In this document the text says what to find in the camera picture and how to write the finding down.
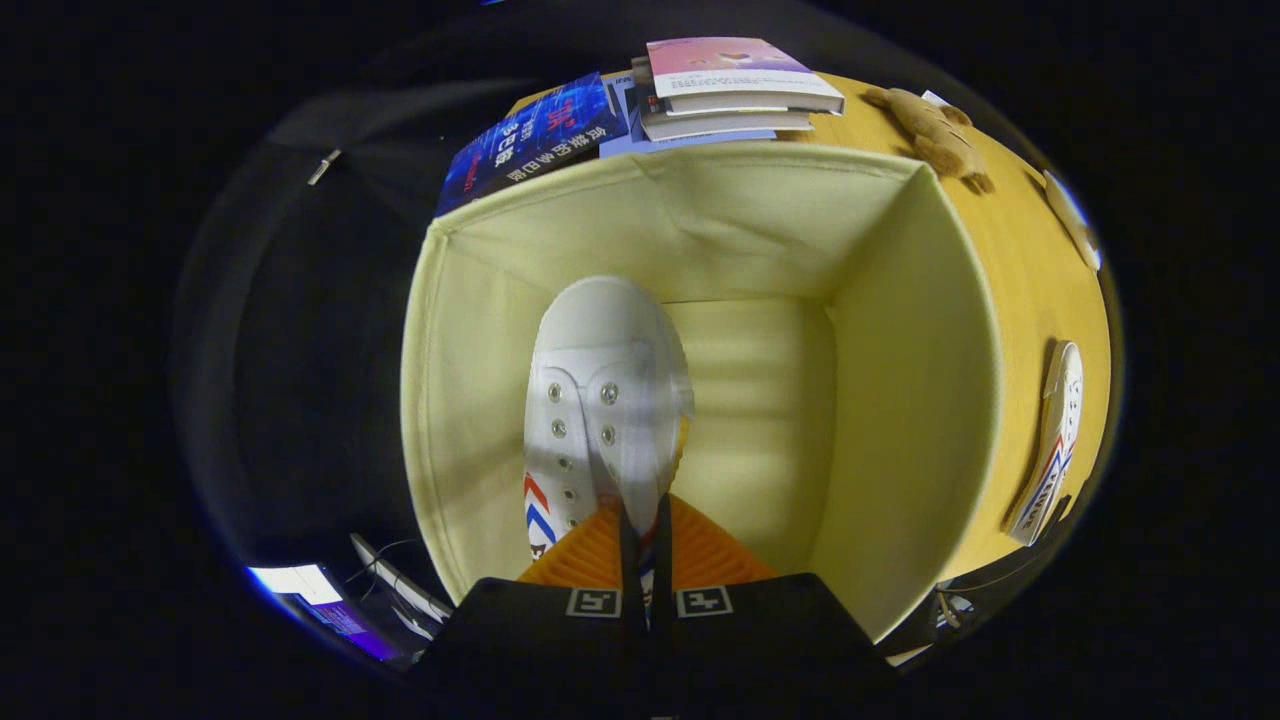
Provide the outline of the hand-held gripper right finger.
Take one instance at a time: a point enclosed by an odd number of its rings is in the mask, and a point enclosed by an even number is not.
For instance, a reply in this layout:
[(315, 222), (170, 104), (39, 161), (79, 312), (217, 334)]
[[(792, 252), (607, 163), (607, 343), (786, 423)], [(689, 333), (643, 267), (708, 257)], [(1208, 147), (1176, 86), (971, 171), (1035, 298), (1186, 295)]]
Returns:
[(662, 501), (652, 546), (652, 712), (657, 717), (855, 717), (897, 680), (813, 573), (744, 580), (745, 548), (692, 537)]

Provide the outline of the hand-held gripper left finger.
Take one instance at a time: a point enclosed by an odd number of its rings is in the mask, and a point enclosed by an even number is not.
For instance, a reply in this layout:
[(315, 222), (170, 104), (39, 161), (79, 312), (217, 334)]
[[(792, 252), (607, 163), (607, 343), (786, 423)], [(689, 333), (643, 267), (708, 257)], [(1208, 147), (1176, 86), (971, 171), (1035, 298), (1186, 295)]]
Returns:
[(425, 719), (640, 719), (646, 621), (637, 539), (603, 509), (536, 561), (602, 582), (479, 580), (410, 670)]

